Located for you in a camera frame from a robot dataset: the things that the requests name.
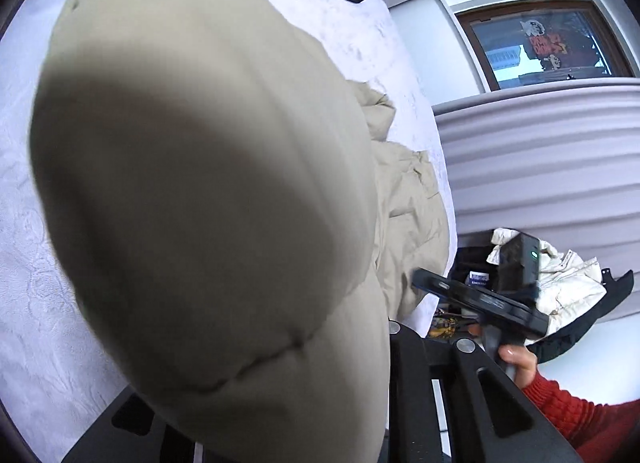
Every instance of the window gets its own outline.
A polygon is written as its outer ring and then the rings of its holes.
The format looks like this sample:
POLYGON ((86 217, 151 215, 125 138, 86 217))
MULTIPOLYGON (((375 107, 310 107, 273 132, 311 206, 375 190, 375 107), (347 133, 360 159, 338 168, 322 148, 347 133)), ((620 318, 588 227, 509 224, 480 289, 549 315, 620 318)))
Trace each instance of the window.
POLYGON ((512 3, 457 17, 494 91, 633 76, 612 31, 589 1, 512 3))

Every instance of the red knit sleeve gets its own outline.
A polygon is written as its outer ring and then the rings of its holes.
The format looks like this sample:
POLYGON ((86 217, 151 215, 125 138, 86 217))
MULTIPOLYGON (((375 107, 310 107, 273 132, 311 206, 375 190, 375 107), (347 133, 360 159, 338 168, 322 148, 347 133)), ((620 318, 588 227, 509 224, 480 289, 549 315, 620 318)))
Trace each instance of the red knit sleeve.
POLYGON ((557 382, 546 380, 540 373, 522 392, 574 447, 583 445, 622 419, 640 417, 640 400, 621 405, 595 405, 560 390, 557 382))

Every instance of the red sweater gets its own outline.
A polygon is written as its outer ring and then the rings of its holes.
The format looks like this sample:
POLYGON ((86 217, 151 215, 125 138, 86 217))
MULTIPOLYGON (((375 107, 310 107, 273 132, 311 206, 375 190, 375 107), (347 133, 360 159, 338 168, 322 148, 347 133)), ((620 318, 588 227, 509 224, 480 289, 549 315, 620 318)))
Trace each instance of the red sweater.
POLYGON ((640 418, 640 399, 595 405, 561 391, 540 373, 522 392, 577 450, 584 463, 608 463, 640 418))

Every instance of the white fleece blanket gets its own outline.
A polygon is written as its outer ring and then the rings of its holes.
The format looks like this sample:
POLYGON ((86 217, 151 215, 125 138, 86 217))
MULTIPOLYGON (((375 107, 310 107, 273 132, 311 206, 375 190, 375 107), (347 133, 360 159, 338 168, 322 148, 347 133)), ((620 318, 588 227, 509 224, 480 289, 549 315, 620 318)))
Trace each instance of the white fleece blanket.
MULTIPOLYGON (((487 257, 487 262, 500 262, 500 246, 517 236, 517 230, 498 228, 491 242, 496 245, 487 257)), ((540 240, 540 296, 536 307, 549 316, 547 335, 551 335, 572 323, 589 311, 607 293, 602 286, 602 271, 594 257, 583 261, 572 250, 558 250, 540 240)))
MULTIPOLYGON (((79 315, 52 253, 26 137, 40 66, 65 0, 25 0, 0 41, 0 398, 43 463, 59 462, 126 384, 79 315)), ((433 112, 382 0, 270 0, 318 38, 342 73, 385 92, 397 113, 388 139, 428 151, 457 239, 433 112)), ((437 299, 411 326, 426 333, 437 299)))

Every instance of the crumpled white clothing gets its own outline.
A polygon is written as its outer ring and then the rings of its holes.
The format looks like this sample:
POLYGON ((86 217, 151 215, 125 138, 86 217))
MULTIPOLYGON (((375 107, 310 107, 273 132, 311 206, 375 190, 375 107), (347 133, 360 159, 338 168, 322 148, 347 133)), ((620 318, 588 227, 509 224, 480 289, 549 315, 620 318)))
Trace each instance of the crumpled white clothing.
MULTIPOLYGON (((500 246, 520 232, 507 228, 494 230, 491 242, 496 245, 487 263, 497 265, 500 246)), ((602 272, 596 257, 583 261, 573 250, 558 252, 540 239, 540 295, 536 307, 549 316, 547 335, 572 323, 591 309, 606 293, 602 272)))

